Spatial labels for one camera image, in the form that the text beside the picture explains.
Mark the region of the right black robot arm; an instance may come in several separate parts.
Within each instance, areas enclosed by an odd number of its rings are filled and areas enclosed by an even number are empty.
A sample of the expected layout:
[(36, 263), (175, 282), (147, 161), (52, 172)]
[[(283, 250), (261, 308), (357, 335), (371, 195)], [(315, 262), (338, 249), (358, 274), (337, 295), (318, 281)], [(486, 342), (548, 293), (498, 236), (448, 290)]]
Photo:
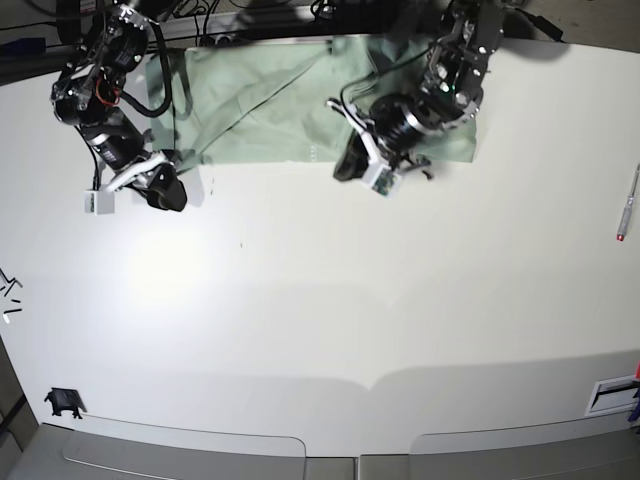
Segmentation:
[[(84, 193), (89, 214), (113, 213), (115, 195), (123, 189), (158, 210), (181, 212), (186, 207), (177, 152), (151, 149), (152, 131), (140, 131), (120, 107), (126, 102), (147, 119), (171, 107), (170, 62), (160, 19), (174, 7), (172, 1), (112, 2), (51, 88), (55, 117), (76, 130), (94, 161), (92, 184)], [(144, 59), (151, 39), (157, 43), (164, 90), (155, 108), (125, 90), (128, 74)]]

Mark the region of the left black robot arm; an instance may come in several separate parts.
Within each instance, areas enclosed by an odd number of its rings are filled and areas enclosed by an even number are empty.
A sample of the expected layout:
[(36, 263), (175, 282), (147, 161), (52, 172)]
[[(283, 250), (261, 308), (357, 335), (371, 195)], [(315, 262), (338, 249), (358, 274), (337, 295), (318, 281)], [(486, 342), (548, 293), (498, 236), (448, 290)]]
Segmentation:
[[(353, 130), (334, 178), (361, 180), (379, 193), (397, 185), (409, 172), (419, 171), (431, 179), (432, 160), (415, 149), (476, 117), (484, 97), (482, 82), (501, 42), (506, 12), (503, 1), (452, 1), (441, 16), (439, 33), (425, 50), (347, 83), (338, 97), (328, 99), (328, 107)], [(385, 94), (367, 112), (347, 99), (349, 89), (374, 87), (417, 61), (424, 65), (408, 92)]]

